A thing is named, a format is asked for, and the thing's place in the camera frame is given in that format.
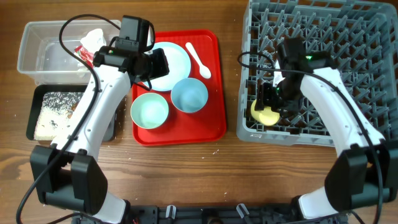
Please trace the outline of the yellow plastic cup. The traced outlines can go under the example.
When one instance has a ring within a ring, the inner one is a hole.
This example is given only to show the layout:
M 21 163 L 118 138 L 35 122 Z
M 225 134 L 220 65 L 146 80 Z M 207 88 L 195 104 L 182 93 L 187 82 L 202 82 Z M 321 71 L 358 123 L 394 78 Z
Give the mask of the yellow plastic cup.
M 256 111 L 255 105 L 257 100 L 254 100 L 251 105 L 251 116 L 258 121 L 259 123 L 263 124 L 264 126 L 273 126 L 277 124 L 280 119 L 280 114 L 277 112 L 273 112 L 270 107 L 266 106 L 262 111 Z

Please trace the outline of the light blue plate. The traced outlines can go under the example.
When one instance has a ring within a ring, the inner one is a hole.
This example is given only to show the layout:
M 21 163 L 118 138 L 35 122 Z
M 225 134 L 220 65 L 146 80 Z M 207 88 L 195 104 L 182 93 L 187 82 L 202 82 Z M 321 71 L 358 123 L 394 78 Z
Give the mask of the light blue plate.
M 179 45 L 171 42 L 158 42 L 152 51 L 163 49 L 166 56 L 169 74 L 151 80 L 155 91 L 170 91 L 180 80 L 188 78 L 191 72 L 191 60 L 187 52 Z

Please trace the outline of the light green bowl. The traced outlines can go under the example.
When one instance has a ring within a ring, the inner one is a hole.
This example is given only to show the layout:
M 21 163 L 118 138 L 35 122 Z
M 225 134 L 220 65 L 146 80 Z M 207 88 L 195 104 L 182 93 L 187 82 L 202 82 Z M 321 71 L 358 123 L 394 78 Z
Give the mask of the light green bowl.
M 157 93 L 138 96 L 131 105 L 131 118 L 140 128 L 155 129 L 168 118 L 169 104 Z

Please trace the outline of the light blue rice bowl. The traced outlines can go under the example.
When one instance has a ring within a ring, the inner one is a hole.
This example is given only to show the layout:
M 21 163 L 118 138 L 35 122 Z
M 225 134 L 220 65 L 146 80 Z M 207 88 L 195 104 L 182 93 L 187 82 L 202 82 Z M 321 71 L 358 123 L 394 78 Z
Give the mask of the light blue rice bowl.
M 196 78 L 184 78 L 175 84 L 170 94 L 172 104 L 184 113 L 200 111 L 208 101 L 208 89 Z

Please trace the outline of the white napkin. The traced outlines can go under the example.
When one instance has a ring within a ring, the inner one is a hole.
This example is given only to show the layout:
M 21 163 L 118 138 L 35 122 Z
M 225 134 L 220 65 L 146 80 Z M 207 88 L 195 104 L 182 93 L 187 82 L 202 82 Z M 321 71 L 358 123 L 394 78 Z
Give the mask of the white napkin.
M 106 45 L 106 40 L 102 29 L 89 31 L 87 35 L 80 40 L 80 45 L 84 46 L 89 52 L 96 53 L 102 46 Z

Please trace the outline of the white plastic spoon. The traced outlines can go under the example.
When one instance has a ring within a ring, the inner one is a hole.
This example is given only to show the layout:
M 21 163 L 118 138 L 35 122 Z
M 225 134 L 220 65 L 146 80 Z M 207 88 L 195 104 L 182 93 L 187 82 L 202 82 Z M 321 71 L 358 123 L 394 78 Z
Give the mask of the white plastic spoon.
M 202 61 L 200 60 L 194 46 L 192 45 L 191 42 L 187 42 L 185 44 L 185 47 L 187 48 L 187 50 L 189 51 L 189 53 L 192 55 L 193 59 L 197 62 L 198 66 L 199 66 L 199 71 L 200 71 L 200 75 L 203 78 L 206 79 L 210 79 L 211 78 L 211 72 L 210 69 L 208 67 L 206 67 Z

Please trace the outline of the red snack wrapper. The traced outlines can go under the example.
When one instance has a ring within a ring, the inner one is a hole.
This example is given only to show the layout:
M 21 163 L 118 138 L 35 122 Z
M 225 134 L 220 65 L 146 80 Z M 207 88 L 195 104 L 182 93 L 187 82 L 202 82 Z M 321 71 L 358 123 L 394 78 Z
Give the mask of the red snack wrapper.
M 86 62 L 91 68 L 93 68 L 94 53 L 89 52 L 84 46 L 79 45 L 74 49 L 75 55 Z

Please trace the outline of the brown food scrap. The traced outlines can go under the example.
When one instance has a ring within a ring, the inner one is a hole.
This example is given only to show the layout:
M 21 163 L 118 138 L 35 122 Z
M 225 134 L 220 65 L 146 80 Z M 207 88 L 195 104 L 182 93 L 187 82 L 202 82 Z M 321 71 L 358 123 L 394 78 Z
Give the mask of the brown food scrap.
M 74 112 L 78 106 L 78 103 L 72 105 L 71 110 Z

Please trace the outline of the white rice pile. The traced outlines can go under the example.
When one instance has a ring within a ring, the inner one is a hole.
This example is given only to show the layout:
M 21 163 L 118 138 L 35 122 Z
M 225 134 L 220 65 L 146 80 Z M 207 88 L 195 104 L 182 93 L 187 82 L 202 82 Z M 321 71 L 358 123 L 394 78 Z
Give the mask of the white rice pile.
M 71 107 L 79 103 L 83 92 L 47 92 L 43 97 L 34 130 L 34 140 L 51 141 L 67 126 Z

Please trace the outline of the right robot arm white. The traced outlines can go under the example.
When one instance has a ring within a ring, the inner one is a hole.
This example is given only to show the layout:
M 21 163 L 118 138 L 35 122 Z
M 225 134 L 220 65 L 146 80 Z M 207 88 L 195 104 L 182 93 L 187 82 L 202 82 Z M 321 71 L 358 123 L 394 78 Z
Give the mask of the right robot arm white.
M 255 68 L 273 74 L 274 81 L 260 85 L 252 117 L 271 126 L 298 112 L 307 98 L 336 149 L 337 160 L 323 187 L 298 197 L 300 217 L 311 220 L 374 205 L 378 222 L 383 204 L 397 198 L 397 143 L 385 140 L 366 119 L 330 54 L 278 50 L 270 67 Z

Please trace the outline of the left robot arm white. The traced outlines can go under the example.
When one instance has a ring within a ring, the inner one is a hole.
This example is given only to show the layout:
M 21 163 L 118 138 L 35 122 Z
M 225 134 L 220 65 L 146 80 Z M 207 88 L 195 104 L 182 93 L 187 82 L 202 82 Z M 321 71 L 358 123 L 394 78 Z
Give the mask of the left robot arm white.
M 46 205 L 71 210 L 102 223 L 127 221 L 130 204 L 108 191 L 97 160 L 116 108 L 133 84 L 168 74 L 163 49 L 123 50 L 103 46 L 94 54 L 88 84 L 68 127 L 49 147 L 30 155 L 31 190 Z

